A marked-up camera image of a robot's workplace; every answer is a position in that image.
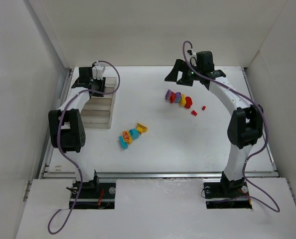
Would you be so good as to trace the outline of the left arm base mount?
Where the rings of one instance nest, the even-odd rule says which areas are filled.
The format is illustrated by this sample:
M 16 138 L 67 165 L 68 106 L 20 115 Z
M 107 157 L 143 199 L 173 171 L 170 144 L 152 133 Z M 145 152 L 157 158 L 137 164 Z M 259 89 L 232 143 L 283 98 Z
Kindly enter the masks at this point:
M 116 182 L 99 178 L 82 184 L 74 209 L 110 210 L 115 208 Z

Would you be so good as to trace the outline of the yellow orange patterned lego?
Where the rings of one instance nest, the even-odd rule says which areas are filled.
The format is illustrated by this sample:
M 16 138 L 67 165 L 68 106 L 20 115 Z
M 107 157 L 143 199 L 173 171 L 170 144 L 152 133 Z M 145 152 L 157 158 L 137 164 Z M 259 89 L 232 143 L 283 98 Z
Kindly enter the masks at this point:
M 127 144 L 131 144 L 133 142 L 132 136 L 129 131 L 123 131 L 122 138 Z

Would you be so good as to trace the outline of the teal curved lego brick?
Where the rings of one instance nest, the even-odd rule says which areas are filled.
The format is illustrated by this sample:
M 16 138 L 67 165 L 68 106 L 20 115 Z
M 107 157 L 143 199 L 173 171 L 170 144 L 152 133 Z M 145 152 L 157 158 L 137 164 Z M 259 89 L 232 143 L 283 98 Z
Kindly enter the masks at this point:
M 129 130 L 130 136 L 131 136 L 131 133 L 132 133 L 132 132 L 136 132 L 136 131 L 137 131 L 137 130 L 136 130 L 135 128 L 130 129 L 130 130 Z

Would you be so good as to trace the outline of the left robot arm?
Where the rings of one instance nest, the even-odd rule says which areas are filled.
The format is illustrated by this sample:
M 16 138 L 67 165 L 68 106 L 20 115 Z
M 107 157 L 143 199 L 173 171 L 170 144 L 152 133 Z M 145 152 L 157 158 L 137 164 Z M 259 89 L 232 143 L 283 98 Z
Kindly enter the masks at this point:
M 81 111 L 92 96 L 104 96 L 106 81 L 103 77 L 104 71 L 103 65 L 80 67 L 79 76 L 73 83 L 66 101 L 58 109 L 48 113 L 51 144 L 76 169 L 77 182 L 69 189 L 73 194 L 81 190 L 81 169 L 66 153 L 79 153 L 85 145 L 86 134 Z

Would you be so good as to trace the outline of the teal square lego brick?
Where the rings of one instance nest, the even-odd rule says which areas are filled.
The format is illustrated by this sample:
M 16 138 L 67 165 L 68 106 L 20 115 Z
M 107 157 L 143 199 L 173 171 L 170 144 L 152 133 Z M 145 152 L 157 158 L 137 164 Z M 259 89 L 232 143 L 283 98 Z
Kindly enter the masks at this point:
M 138 133 L 137 131 L 131 133 L 131 137 L 132 137 L 133 140 L 138 139 L 139 136 L 140 136 L 140 135 L 139 135 L 139 133 Z

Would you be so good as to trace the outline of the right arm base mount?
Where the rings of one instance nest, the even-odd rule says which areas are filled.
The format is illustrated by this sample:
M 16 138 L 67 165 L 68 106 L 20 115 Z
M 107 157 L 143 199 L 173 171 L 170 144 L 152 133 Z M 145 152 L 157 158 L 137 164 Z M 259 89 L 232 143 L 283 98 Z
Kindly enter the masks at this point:
M 203 182 L 203 198 L 207 209 L 252 209 L 246 182 L 227 188 L 223 182 Z

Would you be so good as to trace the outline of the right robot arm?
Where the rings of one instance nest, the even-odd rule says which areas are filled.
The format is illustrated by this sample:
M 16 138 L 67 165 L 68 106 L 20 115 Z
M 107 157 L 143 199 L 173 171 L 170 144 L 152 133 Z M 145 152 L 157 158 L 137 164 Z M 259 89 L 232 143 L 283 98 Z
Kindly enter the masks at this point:
M 261 107 L 236 93 L 222 70 L 216 70 L 210 51 L 198 52 L 196 65 L 189 67 L 181 59 L 175 61 L 173 69 L 166 76 L 166 82 L 192 86 L 199 81 L 214 94 L 229 112 L 231 118 L 227 136 L 231 143 L 227 165 L 219 182 L 204 183 L 206 199 L 236 198 L 247 194 L 245 166 L 248 156 L 263 134 Z

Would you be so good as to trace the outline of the yellow black striped lego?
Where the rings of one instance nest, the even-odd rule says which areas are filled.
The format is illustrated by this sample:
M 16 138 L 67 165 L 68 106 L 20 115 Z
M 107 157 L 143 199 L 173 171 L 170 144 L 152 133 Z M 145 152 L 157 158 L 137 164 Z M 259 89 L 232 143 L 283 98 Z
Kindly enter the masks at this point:
M 148 131 L 148 128 L 145 125 L 141 124 L 141 123 L 137 123 L 136 130 L 139 132 L 139 134 L 143 134 L 143 133 L 146 133 Z

